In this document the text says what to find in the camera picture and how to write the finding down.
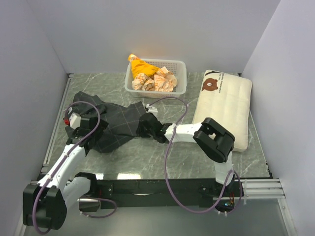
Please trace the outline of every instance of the white wall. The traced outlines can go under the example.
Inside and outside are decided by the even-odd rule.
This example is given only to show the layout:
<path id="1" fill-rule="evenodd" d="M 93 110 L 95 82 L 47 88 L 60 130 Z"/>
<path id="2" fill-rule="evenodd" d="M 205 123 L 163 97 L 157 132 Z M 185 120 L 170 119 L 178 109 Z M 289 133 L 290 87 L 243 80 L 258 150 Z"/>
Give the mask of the white wall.
<path id="1" fill-rule="evenodd" d="M 280 0 L 28 0 L 66 72 L 125 72 L 130 53 L 242 72 Z"/>
<path id="2" fill-rule="evenodd" d="M 315 1 L 282 0 L 243 76 L 268 164 L 299 235 L 315 230 Z"/>
<path id="3" fill-rule="evenodd" d="M 11 236 L 37 177 L 66 73 L 26 0 L 0 1 L 0 231 Z"/>

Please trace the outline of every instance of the black cloth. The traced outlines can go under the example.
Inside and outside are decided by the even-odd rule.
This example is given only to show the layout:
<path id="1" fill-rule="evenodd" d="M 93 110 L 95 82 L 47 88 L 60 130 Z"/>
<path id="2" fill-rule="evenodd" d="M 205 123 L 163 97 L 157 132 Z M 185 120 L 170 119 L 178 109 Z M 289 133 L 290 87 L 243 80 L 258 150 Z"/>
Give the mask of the black cloth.
<path id="1" fill-rule="evenodd" d="M 142 102 L 123 107 L 114 103 L 103 102 L 97 95 L 91 96 L 82 91 L 75 94 L 73 102 L 77 101 L 85 101 L 95 105 L 100 112 L 101 119 L 109 123 L 102 137 L 93 148 L 98 152 L 112 152 L 136 137 L 139 118 L 146 112 Z M 76 104 L 72 109 L 72 112 L 79 115 L 96 115 L 95 109 L 88 104 Z M 65 130 L 70 137 L 73 129 L 67 126 Z"/>

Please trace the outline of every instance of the bear print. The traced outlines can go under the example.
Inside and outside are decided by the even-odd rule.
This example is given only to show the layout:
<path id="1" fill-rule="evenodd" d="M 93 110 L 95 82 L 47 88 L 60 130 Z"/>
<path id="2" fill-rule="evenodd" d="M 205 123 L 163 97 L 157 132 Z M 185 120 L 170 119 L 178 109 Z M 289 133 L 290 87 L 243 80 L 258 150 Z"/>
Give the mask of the bear print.
<path id="1" fill-rule="evenodd" d="M 212 79 L 212 78 L 208 78 L 205 80 L 205 82 L 203 82 L 203 86 L 202 86 L 202 90 L 207 90 L 207 91 L 214 91 L 217 90 L 217 80 Z"/>

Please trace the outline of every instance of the white basket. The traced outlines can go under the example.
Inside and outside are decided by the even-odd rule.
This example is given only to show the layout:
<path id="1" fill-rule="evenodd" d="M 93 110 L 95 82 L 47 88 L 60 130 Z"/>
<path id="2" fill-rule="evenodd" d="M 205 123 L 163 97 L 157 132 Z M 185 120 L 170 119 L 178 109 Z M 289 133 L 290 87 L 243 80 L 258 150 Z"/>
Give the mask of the white basket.
<path id="1" fill-rule="evenodd" d="M 161 98 L 161 97 L 179 97 L 180 95 L 186 92 L 187 84 L 187 71 L 186 65 L 180 60 L 159 60 L 159 59 L 142 59 L 145 62 L 155 65 L 162 68 L 165 66 L 169 71 L 172 71 L 177 78 L 177 86 L 172 92 L 158 92 L 158 91 L 142 91 L 134 90 L 132 88 L 132 71 L 131 64 L 129 63 L 126 72 L 125 78 L 125 89 L 132 94 L 134 97 L 152 97 L 152 98 Z"/>

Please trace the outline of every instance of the white pillow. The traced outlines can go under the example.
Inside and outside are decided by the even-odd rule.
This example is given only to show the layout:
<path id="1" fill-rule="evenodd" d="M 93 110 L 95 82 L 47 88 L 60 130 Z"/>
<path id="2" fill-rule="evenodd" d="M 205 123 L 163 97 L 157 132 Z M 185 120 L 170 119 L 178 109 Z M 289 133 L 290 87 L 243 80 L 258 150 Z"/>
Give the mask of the white pillow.
<path id="1" fill-rule="evenodd" d="M 235 136 L 234 151 L 247 149 L 252 82 L 207 70 L 201 85 L 193 123 L 213 118 Z"/>

